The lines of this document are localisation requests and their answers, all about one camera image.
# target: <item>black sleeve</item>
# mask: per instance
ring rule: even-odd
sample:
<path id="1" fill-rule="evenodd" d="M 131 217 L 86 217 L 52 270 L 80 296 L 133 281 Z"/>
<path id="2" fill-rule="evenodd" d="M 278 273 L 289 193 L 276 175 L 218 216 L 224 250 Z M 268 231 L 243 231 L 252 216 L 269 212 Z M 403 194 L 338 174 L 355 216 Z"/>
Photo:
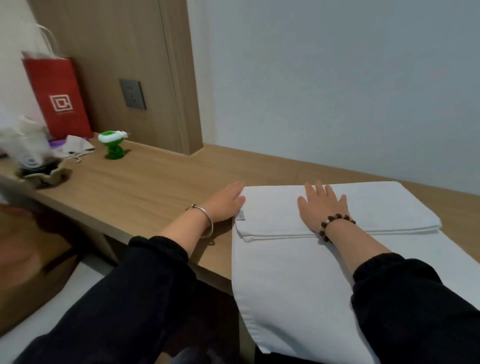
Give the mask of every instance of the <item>black sleeve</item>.
<path id="1" fill-rule="evenodd" d="M 93 286 L 16 364 L 149 364 L 192 301 L 195 274 L 174 241 L 134 237 L 120 265 Z"/>
<path id="2" fill-rule="evenodd" d="M 352 307 L 382 364 L 480 363 L 480 312 L 445 287 L 430 265 L 381 254 L 353 278 Z"/>

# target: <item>bracelet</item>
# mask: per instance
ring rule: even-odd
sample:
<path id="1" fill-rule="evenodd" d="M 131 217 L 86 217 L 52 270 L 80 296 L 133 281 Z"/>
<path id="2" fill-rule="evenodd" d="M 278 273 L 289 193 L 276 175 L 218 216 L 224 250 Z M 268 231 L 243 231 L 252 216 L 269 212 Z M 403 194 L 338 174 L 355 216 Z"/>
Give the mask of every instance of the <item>bracelet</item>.
<path id="1" fill-rule="evenodd" d="M 213 234 L 213 221 L 212 221 L 212 218 L 210 217 L 210 215 L 208 215 L 208 213 L 205 211 L 205 209 L 203 207 L 200 207 L 200 206 L 197 206 L 196 204 L 193 204 L 192 206 L 190 206 L 187 210 L 191 209 L 191 208 L 197 208 L 199 209 L 200 211 L 202 211 L 205 216 L 207 216 L 207 219 L 208 221 L 210 222 L 210 232 L 208 233 L 208 235 L 203 235 L 201 236 L 200 238 L 201 239 L 204 239 L 204 238 L 209 238 L 212 236 Z"/>
<path id="2" fill-rule="evenodd" d="M 336 214 L 334 216 L 327 217 L 327 220 L 322 221 L 322 228 L 318 233 L 323 238 L 325 243 L 330 241 L 330 239 L 325 235 L 325 229 L 327 228 L 329 223 L 331 223 L 332 221 L 338 220 L 339 218 L 342 218 L 343 220 L 348 220 L 350 222 L 353 222 L 354 224 L 357 223 L 354 219 L 352 219 L 348 215 Z"/>

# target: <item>green toy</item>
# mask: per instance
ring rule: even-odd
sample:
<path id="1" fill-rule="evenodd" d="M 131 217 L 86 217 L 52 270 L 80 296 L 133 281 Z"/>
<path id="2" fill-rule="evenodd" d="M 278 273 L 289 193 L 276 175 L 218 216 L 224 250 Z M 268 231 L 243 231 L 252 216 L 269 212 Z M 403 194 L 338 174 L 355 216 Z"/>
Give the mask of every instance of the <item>green toy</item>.
<path id="1" fill-rule="evenodd" d="M 105 156 L 108 159 L 120 159 L 125 156 L 125 151 L 120 146 L 120 143 L 127 138 L 128 134 L 120 130 L 116 132 L 110 130 L 98 135 L 98 141 L 108 148 L 108 153 Z"/>

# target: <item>square logo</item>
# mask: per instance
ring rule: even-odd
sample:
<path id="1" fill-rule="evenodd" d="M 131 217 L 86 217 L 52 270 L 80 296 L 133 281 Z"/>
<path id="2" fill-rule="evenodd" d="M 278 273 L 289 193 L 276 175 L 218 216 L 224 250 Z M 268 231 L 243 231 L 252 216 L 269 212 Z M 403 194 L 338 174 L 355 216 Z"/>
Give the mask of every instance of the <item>square logo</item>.
<path id="1" fill-rule="evenodd" d="M 50 100 L 56 112 L 73 110 L 73 106 L 68 95 L 51 95 Z"/>

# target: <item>gray outlet plate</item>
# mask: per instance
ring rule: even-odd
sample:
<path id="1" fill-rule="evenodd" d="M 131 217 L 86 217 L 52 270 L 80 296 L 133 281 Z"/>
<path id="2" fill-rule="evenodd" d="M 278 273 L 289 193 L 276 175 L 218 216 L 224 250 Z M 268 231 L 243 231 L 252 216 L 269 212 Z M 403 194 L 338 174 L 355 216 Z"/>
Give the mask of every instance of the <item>gray outlet plate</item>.
<path id="1" fill-rule="evenodd" d="M 125 99 L 125 104 L 127 104 L 129 108 L 146 110 L 140 81 L 120 78 L 120 87 L 123 98 Z"/>

